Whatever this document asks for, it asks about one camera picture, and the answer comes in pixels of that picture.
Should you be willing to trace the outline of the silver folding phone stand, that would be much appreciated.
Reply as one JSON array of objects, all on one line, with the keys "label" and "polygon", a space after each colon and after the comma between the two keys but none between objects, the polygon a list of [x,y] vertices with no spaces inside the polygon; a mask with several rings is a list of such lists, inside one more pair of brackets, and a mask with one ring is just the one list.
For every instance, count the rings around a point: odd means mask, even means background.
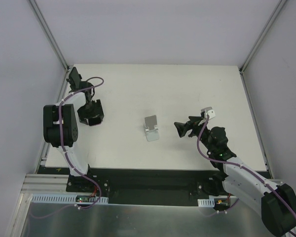
[{"label": "silver folding phone stand", "polygon": [[157,116],[145,117],[145,134],[148,142],[156,141],[159,139]]}]

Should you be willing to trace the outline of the black smartphone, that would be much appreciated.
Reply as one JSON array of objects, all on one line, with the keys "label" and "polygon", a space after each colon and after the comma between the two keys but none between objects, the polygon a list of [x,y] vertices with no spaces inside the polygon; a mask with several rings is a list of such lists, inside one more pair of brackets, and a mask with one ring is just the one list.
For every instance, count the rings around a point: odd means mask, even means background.
[{"label": "black smartphone", "polygon": [[69,74],[67,81],[70,85],[71,91],[78,91],[82,89],[82,77],[78,73],[78,70],[76,67],[73,67],[71,69],[71,72]]}]

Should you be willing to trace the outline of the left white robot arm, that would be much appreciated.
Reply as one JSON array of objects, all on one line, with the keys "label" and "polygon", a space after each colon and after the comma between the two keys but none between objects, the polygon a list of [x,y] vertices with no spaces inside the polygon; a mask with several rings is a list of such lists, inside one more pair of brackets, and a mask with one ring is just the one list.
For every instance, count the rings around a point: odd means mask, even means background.
[{"label": "left white robot arm", "polygon": [[70,175],[78,177],[77,186],[83,192],[94,188],[94,179],[89,177],[88,155],[77,144],[78,124],[100,125],[104,119],[101,100],[94,100],[95,88],[104,84],[101,77],[93,77],[101,82],[97,85],[90,80],[82,81],[78,88],[69,91],[59,103],[43,107],[43,137],[46,143],[56,148],[64,157]]}]

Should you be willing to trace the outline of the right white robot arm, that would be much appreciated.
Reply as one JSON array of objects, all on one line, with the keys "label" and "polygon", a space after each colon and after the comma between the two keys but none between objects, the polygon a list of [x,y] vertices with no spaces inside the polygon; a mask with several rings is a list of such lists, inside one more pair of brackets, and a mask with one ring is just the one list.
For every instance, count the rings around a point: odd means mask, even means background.
[{"label": "right white robot arm", "polygon": [[260,216],[264,226],[276,237],[292,233],[296,227],[296,194],[288,184],[279,185],[246,165],[228,147],[224,127],[208,129],[209,116],[189,117],[185,123],[175,122],[180,137],[197,137],[207,153],[202,157],[211,162],[223,178],[212,182],[218,195],[225,192],[236,196]]}]

